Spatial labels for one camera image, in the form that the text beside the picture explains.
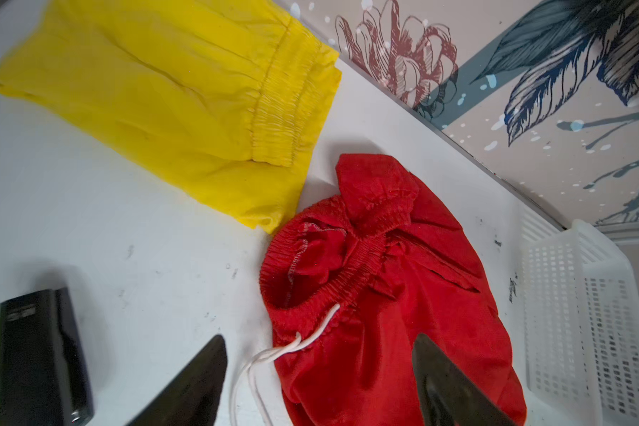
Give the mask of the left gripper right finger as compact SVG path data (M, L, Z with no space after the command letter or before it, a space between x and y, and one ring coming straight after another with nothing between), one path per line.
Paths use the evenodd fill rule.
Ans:
M412 364L426 425L514 424L427 335L415 339Z

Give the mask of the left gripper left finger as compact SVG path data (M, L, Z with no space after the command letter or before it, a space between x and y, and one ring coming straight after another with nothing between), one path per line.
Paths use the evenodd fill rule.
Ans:
M213 425L225 383L225 339L215 335L131 425Z

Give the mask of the white plastic basket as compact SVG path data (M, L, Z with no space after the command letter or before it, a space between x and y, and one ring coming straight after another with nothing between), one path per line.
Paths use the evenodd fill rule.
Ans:
M527 387L567 424L639 425L639 294L619 248L588 223L521 211Z

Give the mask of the red shorts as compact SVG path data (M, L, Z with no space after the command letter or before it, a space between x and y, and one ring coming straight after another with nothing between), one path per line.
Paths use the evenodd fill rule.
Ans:
M484 266L445 204L395 158L343 154L339 194L276 234L259 276L273 364L296 425L420 425L412 351L427 335L516 424L527 408Z

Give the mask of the yellow shorts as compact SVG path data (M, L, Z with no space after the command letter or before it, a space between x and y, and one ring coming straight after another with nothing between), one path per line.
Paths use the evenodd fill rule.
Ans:
M337 59L271 1L53 1L0 60L0 94L271 234L296 214Z

